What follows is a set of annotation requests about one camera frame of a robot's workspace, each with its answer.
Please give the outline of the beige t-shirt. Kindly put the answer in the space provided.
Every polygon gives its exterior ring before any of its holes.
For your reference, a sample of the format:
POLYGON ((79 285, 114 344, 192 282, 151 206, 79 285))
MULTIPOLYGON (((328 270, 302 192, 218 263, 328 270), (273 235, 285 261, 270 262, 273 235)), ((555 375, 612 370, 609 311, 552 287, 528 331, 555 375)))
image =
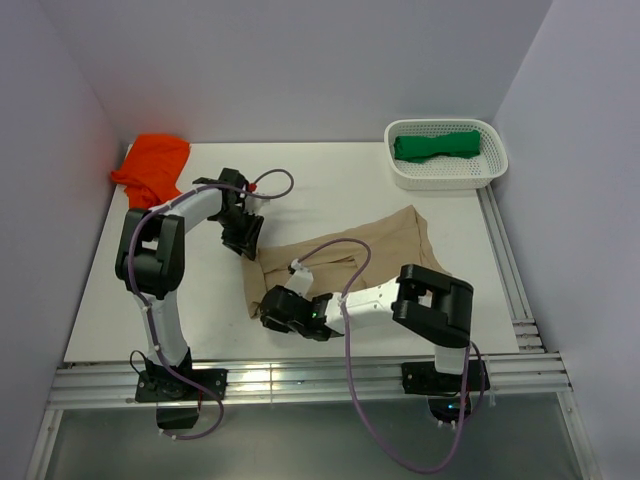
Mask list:
POLYGON ((342 232, 260 248, 254 261, 244 258, 244 294, 250 318, 259 316, 260 302, 268 290, 287 282, 288 267, 295 259, 313 274, 309 299, 341 291, 364 261, 369 264, 353 283, 352 292, 397 277, 406 264, 445 271, 434 255, 426 219, 409 205, 390 216, 342 232))

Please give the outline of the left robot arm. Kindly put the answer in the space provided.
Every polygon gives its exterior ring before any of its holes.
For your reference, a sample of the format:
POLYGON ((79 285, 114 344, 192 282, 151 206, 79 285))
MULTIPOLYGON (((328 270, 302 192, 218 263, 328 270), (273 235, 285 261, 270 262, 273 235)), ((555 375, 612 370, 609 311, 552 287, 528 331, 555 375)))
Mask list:
POLYGON ((135 298, 145 323, 148 352, 138 391, 160 401, 224 396, 224 370, 197 370, 181 328, 177 292, 186 266, 186 236, 204 221, 222 227, 232 252, 254 259, 270 196, 237 170, 201 177, 192 189, 153 208, 132 208, 124 220, 115 261, 117 277, 135 298))

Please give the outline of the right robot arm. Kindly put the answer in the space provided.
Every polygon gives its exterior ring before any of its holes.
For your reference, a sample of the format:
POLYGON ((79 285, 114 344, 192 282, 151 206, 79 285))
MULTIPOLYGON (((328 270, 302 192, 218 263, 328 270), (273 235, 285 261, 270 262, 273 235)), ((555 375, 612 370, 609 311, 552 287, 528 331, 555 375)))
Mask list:
POLYGON ((271 288, 259 305, 262 325, 315 341, 343 336, 345 329, 377 327, 391 321, 434 345, 433 378, 452 390, 468 374, 474 288, 468 282, 414 264, 397 278, 354 293, 325 293, 307 299, 314 277, 295 266, 284 285, 271 288))

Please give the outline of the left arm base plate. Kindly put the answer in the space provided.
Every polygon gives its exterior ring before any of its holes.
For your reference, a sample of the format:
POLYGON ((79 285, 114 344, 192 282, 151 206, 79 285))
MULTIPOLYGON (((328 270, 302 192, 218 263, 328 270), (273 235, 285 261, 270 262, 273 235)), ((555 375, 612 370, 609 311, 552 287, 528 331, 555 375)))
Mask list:
MULTIPOLYGON (((223 399, 227 386, 226 369, 195 369, 183 372, 183 376, 223 399)), ((135 393, 137 403, 180 402, 196 400, 212 400, 208 393, 203 393, 195 386, 185 383, 169 374, 164 368, 144 370, 138 380, 135 393)))

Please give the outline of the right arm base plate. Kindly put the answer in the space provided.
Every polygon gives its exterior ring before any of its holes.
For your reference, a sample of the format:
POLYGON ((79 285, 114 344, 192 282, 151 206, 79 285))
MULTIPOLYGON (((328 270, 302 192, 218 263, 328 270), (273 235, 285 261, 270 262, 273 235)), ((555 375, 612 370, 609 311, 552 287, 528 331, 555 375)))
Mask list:
MULTIPOLYGON (((402 387, 405 394, 424 396, 455 396, 461 391, 462 376, 439 373, 434 361, 401 364, 402 387)), ((467 392, 488 391, 489 374, 482 361, 470 360, 467 373, 467 392)))

